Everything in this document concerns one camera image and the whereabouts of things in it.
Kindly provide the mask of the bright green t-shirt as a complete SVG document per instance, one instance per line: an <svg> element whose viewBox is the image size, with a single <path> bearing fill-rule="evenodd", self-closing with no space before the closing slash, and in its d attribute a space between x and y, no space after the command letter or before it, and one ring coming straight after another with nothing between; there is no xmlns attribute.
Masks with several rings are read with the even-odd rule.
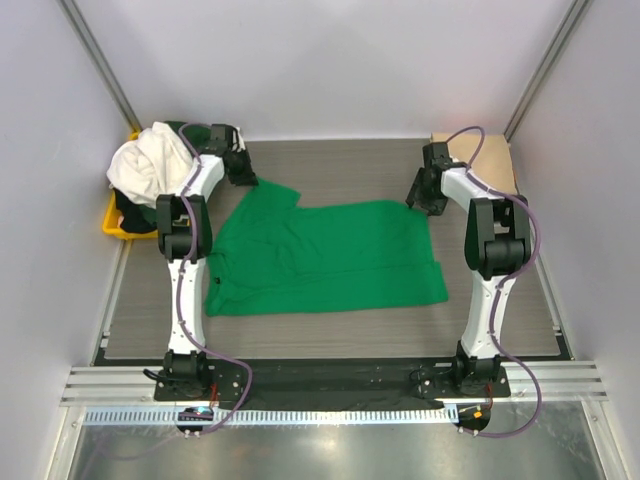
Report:
<svg viewBox="0 0 640 480"><path fill-rule="evenodd" d="M209 317L427 306L449 295L428 220L392 200L302 207L266 180L233 210L208 257Z"/></svg>

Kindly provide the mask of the yellow plastic bin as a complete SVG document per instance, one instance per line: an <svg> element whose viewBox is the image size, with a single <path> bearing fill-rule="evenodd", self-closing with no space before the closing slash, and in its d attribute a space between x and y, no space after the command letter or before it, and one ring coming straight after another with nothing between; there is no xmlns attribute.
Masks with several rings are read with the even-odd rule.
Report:
<svg viewBox="0 0 640 480"><path fill-rule="evenodd" d="M121 240L157 237L158 175L150 155L154 147L147 146L148 131L133 131L114 153L106 172L110 194L102 231Z"/></svg>

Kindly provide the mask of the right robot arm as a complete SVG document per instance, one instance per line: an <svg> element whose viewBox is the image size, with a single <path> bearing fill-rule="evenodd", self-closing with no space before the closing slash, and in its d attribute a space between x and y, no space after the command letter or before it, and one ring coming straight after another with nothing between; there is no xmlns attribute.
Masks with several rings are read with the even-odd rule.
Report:
<svg viewBox="0 0 640 480"><path fill-rule="evenodd" d="M532 256L526 200L479 180L450 155L445 142L422 148L419 168L406 198L429 216L441 216L454 202L467 214L464 258L472 274L472 296L464 333L452 366L432 380L446 394L480 396L500 381L497 347L515 274Z"/></svg>

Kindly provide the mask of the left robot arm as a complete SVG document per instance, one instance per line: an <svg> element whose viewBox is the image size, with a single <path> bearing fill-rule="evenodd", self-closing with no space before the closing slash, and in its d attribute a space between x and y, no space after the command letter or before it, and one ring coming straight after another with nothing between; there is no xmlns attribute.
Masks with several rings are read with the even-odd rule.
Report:
<svg viewBox="0 0 640 480"><path fill-rule="evenodd" d="M208 200L225 178L236 186L256 186L258 179L240 130L227 124L201 124L204 139L192 142L187 130L178 137L193 165L185 179L156 200L158 245L171 283L171 333L161 370L154 375L154 399L201 400L214 387L203 329L203 280L213 247Z"/></svg>

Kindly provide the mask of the white t-shirt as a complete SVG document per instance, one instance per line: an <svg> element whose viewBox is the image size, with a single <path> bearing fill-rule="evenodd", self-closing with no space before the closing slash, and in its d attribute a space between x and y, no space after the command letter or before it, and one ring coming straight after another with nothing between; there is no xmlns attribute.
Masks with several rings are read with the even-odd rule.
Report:
<svg viewBox="0 0 640 480"><path fill-rule="evenodd" d="M106 176L132 203L155 209L160 195L175 194L193 157L168 123L154 122L113 155Z"/></svg>

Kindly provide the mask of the folded beige t-shirt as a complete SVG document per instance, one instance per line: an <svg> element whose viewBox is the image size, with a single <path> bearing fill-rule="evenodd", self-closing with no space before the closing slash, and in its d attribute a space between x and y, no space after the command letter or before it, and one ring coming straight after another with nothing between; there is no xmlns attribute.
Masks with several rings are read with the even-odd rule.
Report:
<svg viewBox="0 0 640 480"><path fill-rule="evenodd" d="M449 154L455 162L468 164L481 140L481 134L470 131L448 142ZM486 135L479 153L471 163L472 174L494 190L516 194L516 181L508 143L503 135Z"/></svg>

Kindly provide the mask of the dark green t-shirt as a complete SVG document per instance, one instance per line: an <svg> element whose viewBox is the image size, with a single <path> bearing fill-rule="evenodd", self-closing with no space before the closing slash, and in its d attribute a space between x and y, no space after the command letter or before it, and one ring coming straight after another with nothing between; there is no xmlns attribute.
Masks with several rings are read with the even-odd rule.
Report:
<svg viewBox="0 0 640 480"><path fill-rule="evenodd" d="M209 137L209 129L207 127L202 127L199 125L191 125L185 129L183 129L183 133L179 134L178 132L182 130L182 123L179 121L165 121L164 123L168 123L171 128L177 133L180 139L185 144L186 142L190 142L191 145L196 148L196 150L200 151L205 141Z"/></svg>

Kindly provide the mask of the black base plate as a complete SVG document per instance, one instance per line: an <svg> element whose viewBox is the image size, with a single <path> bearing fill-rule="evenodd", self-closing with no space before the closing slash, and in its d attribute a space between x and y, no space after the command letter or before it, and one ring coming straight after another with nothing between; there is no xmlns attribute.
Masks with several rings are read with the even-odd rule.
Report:
<svg viewBox="0 0 640 480"><path fill-rule="evenodd" d="M156 401L212 399L224 409L241 401L244 410L401 411L436 409L446 399L469 403L507 398L506 371L458 382L452 358L253 359L245 368L222 360L209 362L210 373L191 377L145 369L156 384Z"/></svg>

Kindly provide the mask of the left aluminium frame post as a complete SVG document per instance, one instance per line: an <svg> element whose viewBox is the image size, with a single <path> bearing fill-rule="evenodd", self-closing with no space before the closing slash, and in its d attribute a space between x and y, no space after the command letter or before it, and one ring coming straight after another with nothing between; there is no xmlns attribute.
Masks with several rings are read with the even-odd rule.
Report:
<svg viewBox="0 0 640 480"><path fill-rule="evenodd" d="M74 0L57 0L56 3L65 15L89 60L94 65L126 124L132 131L141 131L142 124L77 2Z"/></svg>

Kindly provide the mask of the aluminium frame post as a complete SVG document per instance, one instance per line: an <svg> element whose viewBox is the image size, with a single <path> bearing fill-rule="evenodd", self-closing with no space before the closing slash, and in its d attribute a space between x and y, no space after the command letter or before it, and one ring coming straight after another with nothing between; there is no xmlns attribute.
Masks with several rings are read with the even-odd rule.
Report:
<svg viewBox="0 0 640 480"><path fill-rule="evenodd" d="M534 101L549 80L592 4L591 0L573 0L570 2L566 13L555 30L506 124L504 137L508 143L515 137Z"/></svg>
<svg viewBox="0 0 640 480"><path fill-rule="evenodd" d="M89 60L94 65L126 124L132 131L141 131L142 124L77 2L74 0L57 0L56 3L65 15Z"/></svg>

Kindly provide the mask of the right aluminium frame post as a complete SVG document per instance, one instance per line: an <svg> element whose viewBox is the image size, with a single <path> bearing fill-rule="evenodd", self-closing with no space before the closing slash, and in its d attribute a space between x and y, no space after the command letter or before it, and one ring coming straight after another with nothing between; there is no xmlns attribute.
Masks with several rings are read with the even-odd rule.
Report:
<svg viewBox="0 0 640 480"><path fill-rule="evenodd" d="M534 101L549 80L592 4L591 0L573 0L570 2L566 13L555 30L506 124L504 137L508 143L515 137Z"/></svg>

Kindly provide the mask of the aluminium front rail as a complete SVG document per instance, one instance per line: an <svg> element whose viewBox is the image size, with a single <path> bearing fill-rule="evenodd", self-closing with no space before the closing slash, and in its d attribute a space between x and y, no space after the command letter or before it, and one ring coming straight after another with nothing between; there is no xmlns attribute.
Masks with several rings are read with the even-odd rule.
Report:
<svg viewBox="0 0 640 480"><path fill-rule="evenodd" d="M604 383L592 361L530 361L545 402L606 401ZM515 401L534 401L533 382L518 364L504 364ZM66 380L60 403L77 405L129 405L152 401L154 386L140 367L77 367Z"/></svg>

